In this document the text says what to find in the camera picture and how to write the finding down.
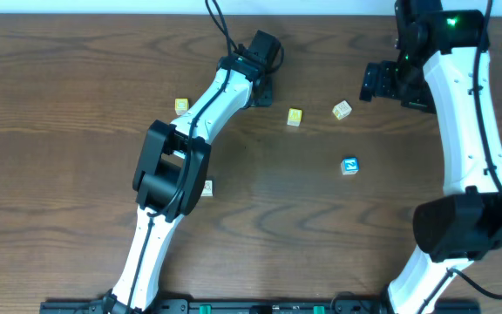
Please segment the blue number 2 block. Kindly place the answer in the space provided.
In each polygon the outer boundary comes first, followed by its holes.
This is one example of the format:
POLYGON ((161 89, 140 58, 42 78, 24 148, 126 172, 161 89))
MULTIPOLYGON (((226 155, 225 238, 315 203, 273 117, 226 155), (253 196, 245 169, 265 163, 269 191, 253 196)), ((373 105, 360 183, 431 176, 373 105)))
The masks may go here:
POLYGON ((343 175, 356 174, 359 171, 359 165, 356 157, 344 158, 340 166, 343 175))

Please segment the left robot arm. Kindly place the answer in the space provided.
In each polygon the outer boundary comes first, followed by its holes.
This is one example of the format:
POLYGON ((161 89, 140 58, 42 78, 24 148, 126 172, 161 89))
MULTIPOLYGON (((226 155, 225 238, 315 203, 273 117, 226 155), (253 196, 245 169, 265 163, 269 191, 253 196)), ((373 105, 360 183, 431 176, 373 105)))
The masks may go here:
POLYGON ((200 199, 212 143, 238 111, 272 103, 271 74, 282 56, 280 41, 257 31, 220 59, 212 84, 186 113, 147 130, 132 188, 137 224, 125 267, 103 298, 105 313, 143 313, 159 294, 159 275, 173 233, 200 199))

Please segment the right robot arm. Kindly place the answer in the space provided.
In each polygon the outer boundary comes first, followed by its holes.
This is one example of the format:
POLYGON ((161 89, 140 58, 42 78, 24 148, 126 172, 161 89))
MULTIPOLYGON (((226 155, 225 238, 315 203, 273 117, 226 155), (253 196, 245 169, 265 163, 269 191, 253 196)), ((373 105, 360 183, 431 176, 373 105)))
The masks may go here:
POLYGON ((502 247, 502 144, 489 82, 488 10, 446 10, 440 0, 398 0, 396 61, 367 65, 360 99, 398 100, 433 113, 444 155, 444 194, 416 207, 416 247, 374 313, 471 313, 442 301, 456 278, 502 247))

